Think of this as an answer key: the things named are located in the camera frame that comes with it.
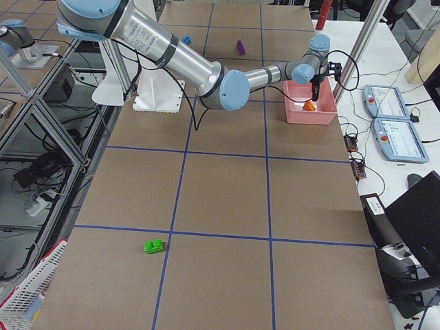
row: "pink basket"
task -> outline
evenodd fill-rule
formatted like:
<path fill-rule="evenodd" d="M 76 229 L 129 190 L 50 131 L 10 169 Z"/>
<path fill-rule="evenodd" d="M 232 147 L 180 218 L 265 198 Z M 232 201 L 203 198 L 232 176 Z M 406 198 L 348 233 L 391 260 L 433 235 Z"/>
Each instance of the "pink basket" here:
<path fill-rule="evenodd" d="M 284 98 L 286 118 L 290 124 L 328 125 L 338 112 L 327 78 L 324 79 L 320 86 L 319 99 L 316 104 L 317 111 L 303 110 L 302 102 L 311 98 L 311 83 L 300 85 L 291 80 L 285 81 L 284 92 L 290 98 L 299 101 L 293 102 L 288 98 Z"/>

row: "cardboard table surface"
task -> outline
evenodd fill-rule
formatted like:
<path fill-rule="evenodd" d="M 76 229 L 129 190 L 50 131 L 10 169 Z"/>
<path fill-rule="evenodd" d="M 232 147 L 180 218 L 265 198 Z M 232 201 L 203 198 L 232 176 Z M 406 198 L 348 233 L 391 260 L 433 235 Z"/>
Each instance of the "cardboard table surface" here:
<path fill-rule="evenodd" d="M 242 70 L 298 60 L 314 35 L 284 6 L 171 1 L 161 23 Z M 196 132 L 185 103 L 127 104 L 33 329 L 394 329 L 337 120 L 284 111 L 267 89 Z"/>

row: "desk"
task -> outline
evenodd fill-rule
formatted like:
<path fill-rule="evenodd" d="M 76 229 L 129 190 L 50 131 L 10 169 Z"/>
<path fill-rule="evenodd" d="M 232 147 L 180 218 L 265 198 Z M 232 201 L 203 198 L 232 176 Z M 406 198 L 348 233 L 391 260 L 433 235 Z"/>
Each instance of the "desk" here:
<path fill-rule="evenodd" d="M 161 22 L 239 69 L 314 35 L 281 6 L 170 2 Z M 387 306 L 338 121 L 289 125 L 260 91 L 198 132 L 186 104 L 123 108 L 33 329 L 394 329 Z"/>
<path fill-rule="evenodd" d="M 332 50 L 344 50 L 350 53 L 353 44 L 358 37 L 358 34 L 362 28 L 360 22 L 333 22 L 327 21 L 324 30 L 320 33 L 324 33 L 331 38 Z M 329 57 L 330 61 L 340 61 L 344 64 L 347 58 L 341 54 L 332 54 Z M 410 85 L 406 82 L 405 72 L 410 67 L 407 63 L 406 57 L 400 49 L 391 31 L 385 23 L 380 23 L 371 39 L 362 59 L 358 62 L 360 73 L 381 73 L 386 74 L 398 69 L 402 69 L 399 72 L 393 72 L 389 75 L 372 75 L 362 76 L 359 84 L 359 88 L 363 88 L 366 84 L 373 85 L 394 85 L 399 87 L 400 91 L 409 91 L 416 85 Z M 349 88 L 354 87 L 355 78 L 351 80 Z M 349 122 L 355 124 L 359 131 L 364 131 L 369 122 L 357 117 L 353 110 L 359 116 L 371 120 L 364 110 L 362 101 L 362 91 L 356 90 L 352 92 L 353 104 L 349 92 L 345 92 L 338 104 L 338 115 L 345 116 Z M 424 87 L 419 87 L 413 91 L 402 94 L 406 103 L 415 103 L 430 98 Z M 435 107 L 433 102 L 427 102 L 417 105 L 421 111 L 420 123 L 415 124 L 415 127 L 422 140 L 433 140 L 439 137 L 440 127 L 440 113 Z M 344 118 L 340 118 L 340 122 L 346 122 Z M 388 162 L 381 154 L 379 146 L 373 136 L 370 136 L 367 140 L 367 134 L 360 134 L 358 139 L 358 146 L 360 151 L 365 155 L 366 164 L 372 169 L 377 171 L 385 180 L 386 189 L 384 194 L 380 197 L 385 206 L 393 203 L 399 196 L 401 196 L 407 189 L 406 177 L 410 173 L 417 173 L 421 176 L 425 176 L 430 171 L 440 171 L 440 144 L 424 144 L 426 151 L 429 155 L 430 161 L 426 164 L 409 164 L 409 163 L 396 163 Z M 380 178 L 369 169 L 366 170 L 367 179 L 361 180 L 358 186 L 359 195 L 367 195 L 370 193 L 380 193 L 383 184 Z M 393 316 L 395 320 L 396 329 L 404 327 L 408 321 L 404 320 L 394 307 L 391 305 Z M 433 307 L 428 313 L 429 317 L 426 318 L 423 328 L 426 330 L 438 329 L 438 322 L 440 320 L 440 308 Z"/>

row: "blue object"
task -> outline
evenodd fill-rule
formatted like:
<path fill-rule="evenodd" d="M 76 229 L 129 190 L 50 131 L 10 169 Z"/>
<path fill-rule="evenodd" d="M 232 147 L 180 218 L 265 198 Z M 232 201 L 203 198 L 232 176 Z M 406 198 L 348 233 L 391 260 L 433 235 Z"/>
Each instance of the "blue object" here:
<path fill-rule="evenodd" d="M 0 50 L 2 50 L 7 57 L 14 55 L 16 52 L 16 50 L 12 48 L 10 45 L 8 45 L 7 43 L 2 43 L 1 41 L 0 41 Z"/>
<path fill-rule="evenodd" d="M 238 70 L 229 71 L 220 84 L 220 103 L 228 111 L 242 108 L 249 99 L 250 85 L 246 75 Z"/>
<path fill-rule="evenodd" d="M 315 69 L 310 64 L 298 64 L 291 72 L 291 78 L 298 84 L 307 84 L 315 76 Z"/>
<path fill-rule="evenodd" d="M 101 19 L 113 14 L 121 0 L 61 0 L 75 14 L 88 19 Z"/>
<path fill-rule="evenodd" d="M 410 119 L 409 111 L 398 87 L 365 85 L 362 93 L 366 111 L 372 118 Z M 394 98 L 397 102 L 393 102 L 393 104 L 398 104 L 399 108 L 393 107 L 391 109 L 388 102 L 384 101 L 385 97 Z"/>
<path fill-rule="evenodd" d="M 429 162 L 428 154 L 410 120 L 376 118 L 373 128 L 380 151 L 387 160 L 408 163 Z M 403 132 L 406 131 L 409 131 L 409 136 L 404 135 Z M 402 148 L 402 140 L 405 140 L 406 148 Z"/>
<path fill-rule="evenodd" d="M 26 25 L 23 23 L 20 19 L 6 19 L 5 21 L 1 22 L 3 26 L 6 26 L 7 28 L 25 28 Z"/>
<path fill-rule="evenodd" d="M 77 29 L 60 24 L 58 22 L 56 24 L 58 26 L 58 31 L 62 35 L 69 36 L 70 38 L 86 40 L 86 41 L 96 41 L 98 43 L 101 41 L 105 41 L 107 39 L 105 36 L 99 33 L 79 31 Z"/>
<path fill-rule="evenodd" d="M 190 45 L 192 42 L 191 37 L 189 35 L 185 35 L 181 40 L 187 45 Z"/>
<path fill-rule="evenodd" d="M 33 320 L 35 317 L 35 313 L 39 311 L 41 305 L 44 301 L 44 295 L 39 294 L 37 297 L 35 297 L 34 301 L 32 301 L 29 305 L 29 308 L 27 308 L 27 311 L 25 313 L 25 317 L 29 320 Z"/>
<path fill-rule="evenodd" d="M 326 52 L 330 50 L 330 38 L 325 34 L 314 36 L 310 40 L 310 48 L 317 52 Z"/>

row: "red object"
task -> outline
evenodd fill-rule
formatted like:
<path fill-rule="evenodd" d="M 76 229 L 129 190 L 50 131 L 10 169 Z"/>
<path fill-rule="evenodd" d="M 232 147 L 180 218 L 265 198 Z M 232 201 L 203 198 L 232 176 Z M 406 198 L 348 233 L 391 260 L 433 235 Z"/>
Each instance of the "red object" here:
<path fill-rule="evenodd" d="M 319 13 L 319 19 L 316 24 L 317 30 L 321 31 L 324 28 L 325 21 L 327 20 L 327 17 L 329 16 L 332 2 L 333 2 L 333 0 L 324 0 L 324 2 L 322 3 L 321 11 Z"/>

